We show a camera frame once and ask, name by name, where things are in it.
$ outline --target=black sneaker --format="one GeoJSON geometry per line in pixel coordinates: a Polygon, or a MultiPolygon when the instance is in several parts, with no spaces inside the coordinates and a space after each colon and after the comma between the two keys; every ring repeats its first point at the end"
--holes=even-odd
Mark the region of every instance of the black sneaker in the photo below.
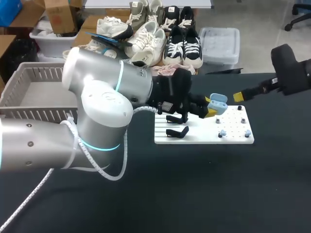
{"type": "Polygon", "coordinates": [[[191,7],[185,6],[184,9],[181,11],[179,27],[181,27],[185,31],[190,27],[195,28],[194,14],[191,7]]]}
{"type": "Polygon", "coordinates": [[[195,69],[203,65],[201,42],[194,28],[189,28],[184,37],[184,65],[193,65],[195,69]]]}
{"type": "Polygon", "coordinates": [[[182,64],[183,62],[183,31],[174,26],[167,38],[166,47],[163,53],[163,63],[169,64],[182,64]]]}
{"type": "Polygon", "coordinates": [[[170,33],[174,26],[179,24],[179,8],[177,6],[165,7],[163,15],[163,25],[161,28],[170,33]]]}

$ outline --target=robotic arm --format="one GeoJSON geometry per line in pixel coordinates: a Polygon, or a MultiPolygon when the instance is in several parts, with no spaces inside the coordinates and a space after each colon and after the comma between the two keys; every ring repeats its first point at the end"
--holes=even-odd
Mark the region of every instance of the robotic arm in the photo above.
{"type": "MultiPolygon", "coordinates": [[[[191,74],[186,70],[153,77],[149,70],[79,48],[68,55],[62,83],[76,96],[77,132],[100,167],[109,165],[120,150],[137,107],[154,107],[159,114],[178,112],[182,118],[171,119],[177,123],[185,123],[188,112],[205,118],[223,111],[209,98],[190,93],[191,74]]],[[[74,136],[65,124],[5,118],[1,128],[1,171],[94,169],[79,146],[73,149],[74,136]]]]}

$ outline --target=white plastic box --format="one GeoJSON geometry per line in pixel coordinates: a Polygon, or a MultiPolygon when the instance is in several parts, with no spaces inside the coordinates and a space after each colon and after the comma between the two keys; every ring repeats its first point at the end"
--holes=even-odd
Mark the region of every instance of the white plastic box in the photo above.
{"type": "Polygon", "coordinates": [[[235,28],[200,30],[203,61],[211,67],[233,68],[239,62],[240,31],[235,28]]]}
{"type": "Polygon", "coordinates": [[[63,57],[63,51],[70,50],[77,36],[74,37],[43,37],[37,36],[40,30],[33,29],[29,37],[34,39],[45,57],[63,57]]]}

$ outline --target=black table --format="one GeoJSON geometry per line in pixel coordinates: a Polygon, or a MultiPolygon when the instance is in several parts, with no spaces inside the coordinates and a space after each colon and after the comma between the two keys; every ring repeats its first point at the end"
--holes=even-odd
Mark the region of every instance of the black table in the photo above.
{"type": "MultiPolygon", "coordinates": [[[[273,76],[197,76],[192,91],[232,104],[233,93],[273,76]]],[[[253,145],[156,145],[153,114],[139,113],[120,181],[55,171],[6,232],[309,233],[310,99],[271,93],[245,103],[253,145]]],[[[45,173],[0,173],[1,224],[45,173]]]]}

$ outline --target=white pegboard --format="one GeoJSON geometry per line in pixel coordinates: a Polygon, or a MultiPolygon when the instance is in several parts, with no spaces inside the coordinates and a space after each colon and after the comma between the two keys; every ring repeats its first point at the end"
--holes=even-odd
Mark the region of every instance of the white pegboard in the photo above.
{"type": "Polygon", "coordinates": [[[214,116],[200,119],[196,115],[189,114],[186,124],[178,125],[167,123],[167,114],[155,115],[155,143],[156,144],[253,144],[254,136],[247,117],[246,109],[242,106],[228,106],[228,109],[221,116],[214,116]],[[189,132],[183,139],[167,137],[166,130],[171,129],[181,132],[186,126],[189,126],[189,132]],[[221,130],[225,130],[227,135],[218,137],[221,130]],[[249,138],[245,137],[246,130],[252,134],[249,138]]]}

